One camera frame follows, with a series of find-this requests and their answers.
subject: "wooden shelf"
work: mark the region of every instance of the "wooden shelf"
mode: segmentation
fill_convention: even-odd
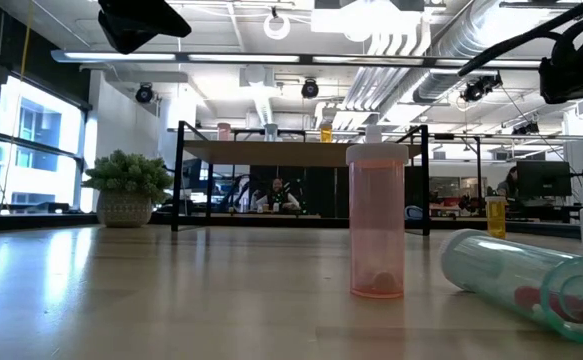
[[[347,166],[346,151],[353,145],[187,140],[184,142],[184,150],[209,164],[342,167]],[[410,157],[420,155],[419,145],[407,146]]]

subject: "potted plant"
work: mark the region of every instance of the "potted plant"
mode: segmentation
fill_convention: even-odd
[[[152,205],[164,200],[164,189],[173,183],[161,158],[149,160],[121,150],[97,159],[86,174],[91,178],[82,186],[100,191],[96,214],[108,227],[146,225]]]

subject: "person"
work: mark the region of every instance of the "person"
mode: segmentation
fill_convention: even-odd
[[[498,195],[504,196],[509,199],[515,199],[518,197],[518,168],[512,167],[509,169],[507,178],[498,184],[497,189]]]
[[[273,204],[279,203],[280,210],[299,210],[300,203],[298,200],[291,194],[284,192],[284,185],[282,179],[275,178],[273,179],[273,183],[271,184],[272,192],[266,194],[265,196],[261,197],[260,199],[255,201],[255,207],[268,204],[269,210],[273,210]],[[256,191],[253,195],[257,196],[259,192]]]

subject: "office window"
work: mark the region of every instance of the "office window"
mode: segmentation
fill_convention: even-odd
[[[76,171],[73,158],[0,141],[0,198],[5,190],[7,202],[37,204],[53,198],[73,204]]]
[[[14,77],[1,88],[2,134],[76,153],[81,122],[77,107]]]
[[[13,193],[11,194],[11,204],[16,205],[38,205],[45,202],[55,202],[55,195]]]
[[[457,177],[431,177],[429,189],[438,193],[438,197],[460,196],[460,178]]]
[[[77,156],[64,153],[78,153],[83,113],[13,77],[0,90],[0,197],[78,205]]]

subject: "green plant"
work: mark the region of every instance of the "green plant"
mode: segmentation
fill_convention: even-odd
[[[88,169],[86,174],[91,178],[82,183],[84,187],[142,194],[154,203],[164,201],[164,189],[173,184],[162,158],[149,160],[143,155],[125,154],[121,150],[97,159],[95,167]]]

